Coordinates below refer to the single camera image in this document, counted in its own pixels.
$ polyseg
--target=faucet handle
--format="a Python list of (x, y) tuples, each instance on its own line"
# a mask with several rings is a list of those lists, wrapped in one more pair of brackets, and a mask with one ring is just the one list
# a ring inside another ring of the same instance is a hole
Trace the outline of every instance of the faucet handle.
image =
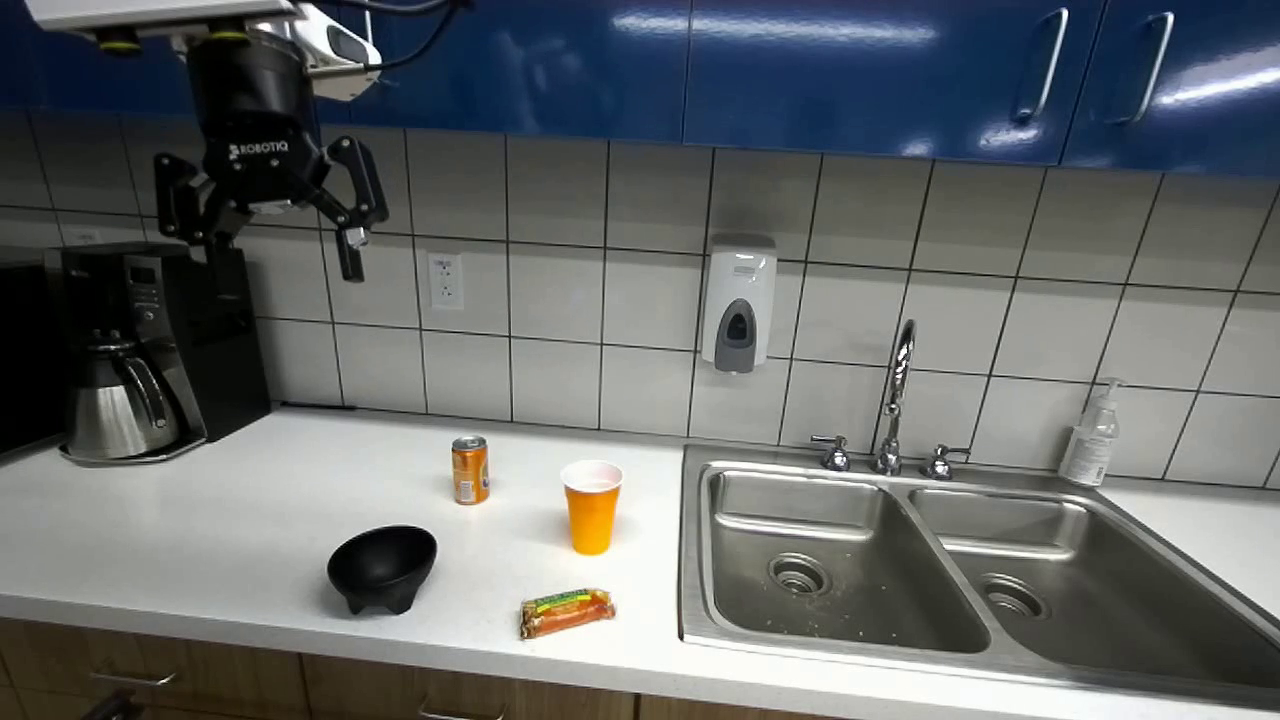
[(832, 473), (848, 473), (853, 466), (846, 437), (813, 437), (809, 444), (823, 447), (823, 466), (832, 466)]
[(925, 463), (925, 476), (950, 481), (957, 473), (957, 463), (970, 463), (970, 456), (971, 456), (971, 447), (938, 444), (927, 463)]

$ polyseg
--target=sink basin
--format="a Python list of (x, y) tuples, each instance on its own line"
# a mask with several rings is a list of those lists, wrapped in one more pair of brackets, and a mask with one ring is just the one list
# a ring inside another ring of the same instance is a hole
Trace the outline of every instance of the sink basin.
[(1099, 490), (685, 453), (679, 635), (1280, 707), (1280, 629)]
[(952, 488), (913, 501), (1002, 629), (1057, 662), (1280, 679), (1271, 633), (1099, 505)]
[(878, 485), (710, 476), (710, 599), (746, 633), (981, 653), (989, 633)]

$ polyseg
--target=soda can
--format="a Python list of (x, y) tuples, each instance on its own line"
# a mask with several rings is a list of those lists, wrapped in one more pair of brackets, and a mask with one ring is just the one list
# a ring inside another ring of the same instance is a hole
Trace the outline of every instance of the soda can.
[(453, 440), (453, 501), (485, 505), (487, 501), (487, 444), (485, 437)]

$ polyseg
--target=soap bottle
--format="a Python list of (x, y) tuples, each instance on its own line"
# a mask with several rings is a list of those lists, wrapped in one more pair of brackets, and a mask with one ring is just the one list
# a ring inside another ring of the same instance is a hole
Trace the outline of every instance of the soap bottle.
[(1120, 444), (1117, 381), (1104, 381), (1104, 386), (1089, 398), (1089, 406), (1073, 425), (1073, 440), (1057, 476), (1089, 488), (1104, 485), (1117, 444)]

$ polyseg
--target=soap dispenser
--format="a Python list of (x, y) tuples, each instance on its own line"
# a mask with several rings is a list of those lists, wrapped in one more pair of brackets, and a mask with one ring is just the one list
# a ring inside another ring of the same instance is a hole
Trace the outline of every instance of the soap dispenser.
[(699, 357), (721, 370), (753, 370), (770, 357), (777, 286), (774, 238), (715, 238), (705, 283)]
[(1089, 406), (1073, 425), (1073, 440), (1057, 476), (1089, 488), (1104, 485), (1117, 444), (1120, 444), (1117, 381), (1104, 381), (1104, 386), (1089, 398)]

